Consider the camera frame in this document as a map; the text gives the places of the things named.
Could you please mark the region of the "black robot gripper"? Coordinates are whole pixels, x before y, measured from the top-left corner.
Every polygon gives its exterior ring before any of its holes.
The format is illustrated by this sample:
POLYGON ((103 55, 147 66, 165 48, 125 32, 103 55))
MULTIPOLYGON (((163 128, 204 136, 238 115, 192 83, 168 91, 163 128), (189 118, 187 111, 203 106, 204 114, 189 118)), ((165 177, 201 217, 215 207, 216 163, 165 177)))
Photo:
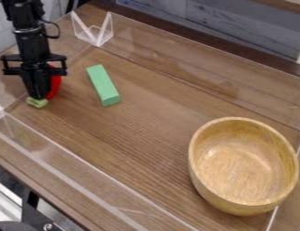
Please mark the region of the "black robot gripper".
POLYGON ((46 98, 52 91, 52 75, 68 75, 68 57, 54 54, 49 40, 58 39, 61 34, 49 35, 45 25, 56 23, 45 19, 42 0, 0 0, 8 19, 13 22, 13 33, 17 38, 20 53, 4 55, 4 72, 6 75, 21 75, 30 97, 46 98), (40 89, 32 71, 41 71, 40 89))

